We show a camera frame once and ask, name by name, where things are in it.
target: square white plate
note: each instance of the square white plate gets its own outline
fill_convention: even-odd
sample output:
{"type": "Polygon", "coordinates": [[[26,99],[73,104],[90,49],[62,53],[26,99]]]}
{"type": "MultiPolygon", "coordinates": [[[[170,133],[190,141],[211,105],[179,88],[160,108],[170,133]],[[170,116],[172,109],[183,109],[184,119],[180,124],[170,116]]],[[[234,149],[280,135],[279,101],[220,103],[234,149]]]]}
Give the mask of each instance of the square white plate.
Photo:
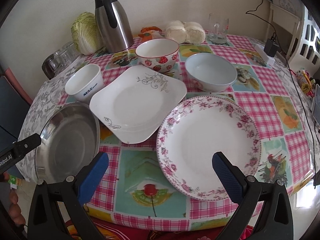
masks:
{"type": "Polygon", "coordinates": [[[147,140],[186,93],[182,81],[137,65],[97,92],[90,110],[122,142],[135,144],[147,140]]]}

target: blue gripper pad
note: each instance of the blue gripper pad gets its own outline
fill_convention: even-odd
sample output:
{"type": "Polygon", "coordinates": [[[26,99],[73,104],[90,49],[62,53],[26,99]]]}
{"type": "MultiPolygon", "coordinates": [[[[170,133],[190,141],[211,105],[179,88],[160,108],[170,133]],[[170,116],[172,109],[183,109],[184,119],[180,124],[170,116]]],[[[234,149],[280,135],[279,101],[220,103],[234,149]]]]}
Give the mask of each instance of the blue gripper pad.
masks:
{"type": "Polygon", "coordinates": [[[91,200],[97,186],[108,168],[108,165],[108,154],[103,153],[79,187],[78,201],[81,206],[91,200]]]}
{"type": "Polygon", "coordinates": [[[232,164],[228,161],[228,159],[222,152],[217,152],[212,157],[212,168],[216,172],[231,201],[233,203],[240,204],[243,200],[244,189],[236,179],[236,177],[233,175],[231,170],[228,168],[226,162],[230,164],[229,166],[232,166],[232,164]]]}

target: glass mug handle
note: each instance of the glass mug handle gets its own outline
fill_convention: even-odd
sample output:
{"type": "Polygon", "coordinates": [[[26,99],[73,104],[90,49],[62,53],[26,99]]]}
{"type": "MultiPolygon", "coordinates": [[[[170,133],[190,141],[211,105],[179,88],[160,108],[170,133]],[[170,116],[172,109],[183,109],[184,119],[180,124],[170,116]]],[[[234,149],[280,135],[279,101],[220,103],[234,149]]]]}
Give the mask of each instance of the glass mug handle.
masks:
{"type": "Polygon", "coordinates": [[[214,24],[214,27],[213,27],[213,33],[214,34],[218,34],[219,33],[219,27],[220,27],[220,24],[219,23],[215,23],[214,24]]]}

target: metal screw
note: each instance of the metal screw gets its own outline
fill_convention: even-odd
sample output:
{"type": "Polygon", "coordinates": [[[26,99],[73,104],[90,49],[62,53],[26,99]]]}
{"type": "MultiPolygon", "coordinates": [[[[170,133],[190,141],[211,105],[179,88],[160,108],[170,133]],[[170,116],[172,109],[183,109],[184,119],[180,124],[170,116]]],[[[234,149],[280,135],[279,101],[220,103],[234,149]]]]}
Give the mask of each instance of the metal screw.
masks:
{"type": "Polygon", "coordinates": [[[37,184],[38,184],[39,186],[42,185],[43,182],[44,182],[43,179],[38,179],[38,180],[37,180],[37,184]]]}
{"type": "Polygon", "coordinates": [[[255,182],[256,178],[252,175],[247,176],[247,180],[250,182],[255,182]]]}
{"type": "Polygon", "coordinates": [[[280,186],[283,186],[283,181],[282,180],[280,180],[280,179],[277,179],[277,183],[278,183],[278,185],[280,185],[280,186]]]}
{"type": "Polygon", "coordinates": [[[67,182],[73,182],[73,180],[75,179],[75,177],[74,176],[68,176],[67,178],[66,178],[66,181],[67,182]]]}

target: white bowl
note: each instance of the white bowl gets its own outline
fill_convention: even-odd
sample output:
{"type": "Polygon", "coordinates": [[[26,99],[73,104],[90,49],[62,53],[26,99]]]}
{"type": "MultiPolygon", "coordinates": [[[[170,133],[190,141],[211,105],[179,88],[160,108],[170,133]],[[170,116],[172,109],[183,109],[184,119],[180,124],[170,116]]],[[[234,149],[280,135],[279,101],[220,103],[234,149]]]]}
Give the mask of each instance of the white bowl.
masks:
{"type": "Polygon", "coordinates": [[[64,89],[77,101],[89,104],[93,95],[103,88],[100,67],[97,64],[88,64],[70,77],[64,89]]]}
{"type": "Polygon", "coordinates": [[[211,53],[190,56],[185,67],[189,78],[206,92],[221,92],[237,78],[237,71],[229,61],[211,53]]]}
{"type": "Polygon", "coordinates": [[[165,73],[177,60],[179,44],[169,39],[146,41],[136,48],[139,61],[146,67],[165,73]]]}

